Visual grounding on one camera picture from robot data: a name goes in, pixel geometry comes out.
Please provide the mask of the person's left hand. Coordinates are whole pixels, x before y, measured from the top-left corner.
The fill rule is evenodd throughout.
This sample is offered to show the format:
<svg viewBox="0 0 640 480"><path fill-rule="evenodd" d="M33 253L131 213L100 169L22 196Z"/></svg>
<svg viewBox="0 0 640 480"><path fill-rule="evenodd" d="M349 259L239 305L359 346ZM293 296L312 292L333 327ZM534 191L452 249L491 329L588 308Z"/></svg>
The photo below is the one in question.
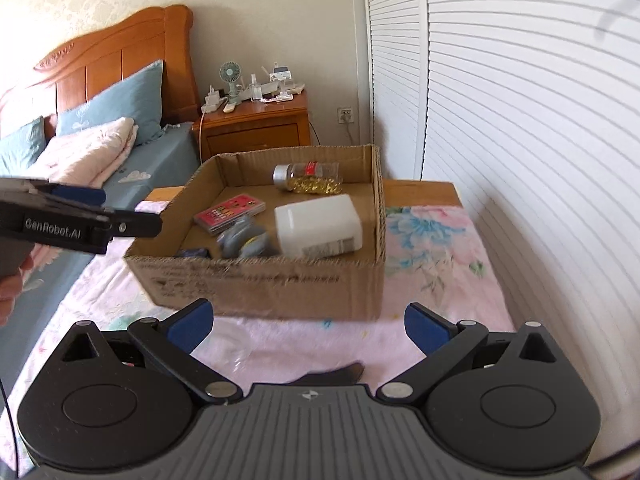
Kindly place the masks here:
<svg viewBox="0 0 640 480"><path fill-rule="evenodd" d="M23 274L32 270L34 259L28 256L21 264L20 270L10 276L2 278L0 283L0 326L6 326L11 317L15 301L23 291Z"/></svg>

